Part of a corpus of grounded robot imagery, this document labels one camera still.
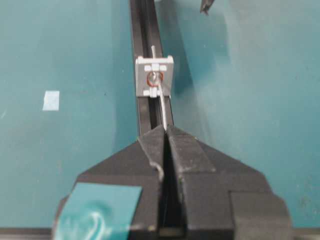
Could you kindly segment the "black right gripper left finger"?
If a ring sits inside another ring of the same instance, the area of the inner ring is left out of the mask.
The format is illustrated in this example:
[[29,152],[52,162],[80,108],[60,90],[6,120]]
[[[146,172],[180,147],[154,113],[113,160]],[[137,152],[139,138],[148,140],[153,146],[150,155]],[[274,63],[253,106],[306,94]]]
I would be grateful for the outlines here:
[[164,183],[165,130],[79,174],[57,210],[55,240],[155,240]]

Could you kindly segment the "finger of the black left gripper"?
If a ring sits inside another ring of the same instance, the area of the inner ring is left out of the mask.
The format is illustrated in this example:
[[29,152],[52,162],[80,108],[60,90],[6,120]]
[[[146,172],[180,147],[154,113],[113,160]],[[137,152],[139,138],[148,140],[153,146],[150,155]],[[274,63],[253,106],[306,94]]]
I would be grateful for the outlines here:
[[214,2],[215,2],[215,0],[201,0],[200,13],[203,13],[208,16],[209,10]]

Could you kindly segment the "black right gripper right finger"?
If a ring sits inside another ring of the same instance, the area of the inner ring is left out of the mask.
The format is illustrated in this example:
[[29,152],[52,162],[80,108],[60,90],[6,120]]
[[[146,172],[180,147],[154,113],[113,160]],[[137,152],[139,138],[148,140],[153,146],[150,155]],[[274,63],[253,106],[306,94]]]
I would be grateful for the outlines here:
[[291,217],[260,171],[169,126],[188,240],[291,240]]

